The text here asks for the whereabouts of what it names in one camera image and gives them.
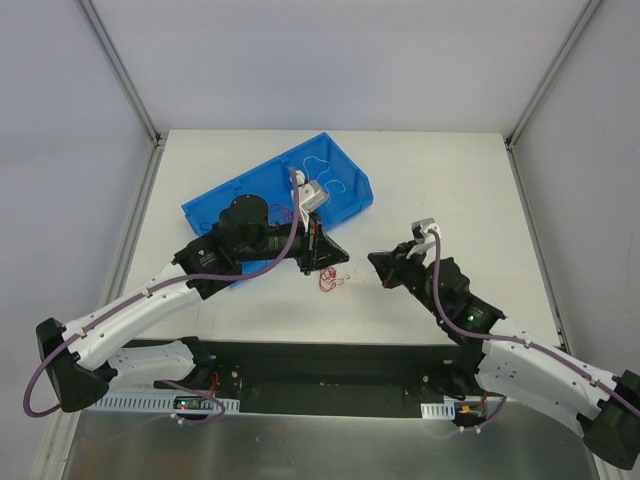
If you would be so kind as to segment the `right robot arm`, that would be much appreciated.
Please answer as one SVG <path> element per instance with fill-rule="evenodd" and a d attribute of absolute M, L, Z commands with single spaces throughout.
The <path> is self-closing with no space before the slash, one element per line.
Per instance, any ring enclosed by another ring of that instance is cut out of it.
<path fill-rule="evenodd" d="M 430 264 L 413 242 L 368 255 L 383 287 L 404 287 L 462 349 L 450 369 L 461 394 L 515 400 L 578 435 L 592 454 L 631 470 L 639 457 L 639 376 L 597 368 L 543 343 L 472 293 L 453 258 Z"/>

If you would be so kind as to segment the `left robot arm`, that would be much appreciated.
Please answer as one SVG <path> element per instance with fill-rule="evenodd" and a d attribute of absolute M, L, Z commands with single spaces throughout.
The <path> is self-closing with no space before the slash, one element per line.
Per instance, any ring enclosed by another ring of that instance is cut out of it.
<path fill-rule="evenodd" d="M 165 318 L 245 281 L 247 263 L 263 261 L 264 275 L 285 259 L 308 275 L 348 261 L 324 231 L 321 219 L 295 208 L 287 224 L 270 224 L 266 201 L 234 199 L 208 233 L 192 240 L 171 262 L 132 293 L 66 324 L 54 318 L 36 328 L 41 364 L 57 409 L 83 410 L 117 387 L 172 381 L 191 389 L 211 377 L 210 354 L 195 337 L 155 347 L 127 343 Z"/>

